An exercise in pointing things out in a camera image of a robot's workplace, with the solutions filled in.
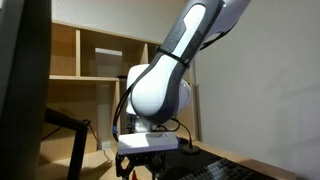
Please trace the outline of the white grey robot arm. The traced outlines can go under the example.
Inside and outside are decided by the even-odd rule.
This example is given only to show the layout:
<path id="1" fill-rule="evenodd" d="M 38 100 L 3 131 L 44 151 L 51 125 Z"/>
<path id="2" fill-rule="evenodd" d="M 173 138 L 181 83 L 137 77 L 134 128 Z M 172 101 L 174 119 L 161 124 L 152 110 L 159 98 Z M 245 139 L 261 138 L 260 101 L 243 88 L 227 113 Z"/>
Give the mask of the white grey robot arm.
<path id="1" fill-rule="evenodd" d="M 113 120 L 122 110 L 134 120 L 147 123 L 144 132 L 120 135 L 117 142 L 116 175 L 129 180 L 137 166 L 153 176 L 164 170 L 166 152 L 179 146 L 173 130 L 154 131 L 154 126 L 175 118 L 191 99 L 191 89 L 183 80 L 197 53 L 228 34 L 237 24 L 251 0 L 189 0 L 151 63 L 129 70 L 127 89 Z"/>

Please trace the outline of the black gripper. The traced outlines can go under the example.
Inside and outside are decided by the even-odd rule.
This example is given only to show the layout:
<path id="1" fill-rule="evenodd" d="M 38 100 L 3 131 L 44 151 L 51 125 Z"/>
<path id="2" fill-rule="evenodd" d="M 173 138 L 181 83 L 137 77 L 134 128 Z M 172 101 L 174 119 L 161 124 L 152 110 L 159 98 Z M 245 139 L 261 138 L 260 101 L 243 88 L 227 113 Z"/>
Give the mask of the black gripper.
<path id="1" fill-rule="evenodd" d="M 116 176 L 123 180 L 129 180 L 129 175 L 135 167 L 144 166 L 152 175 L 152 180 L 165 169 L 166 153 L 153 151 L 121 155 L 116 153 Z"/>

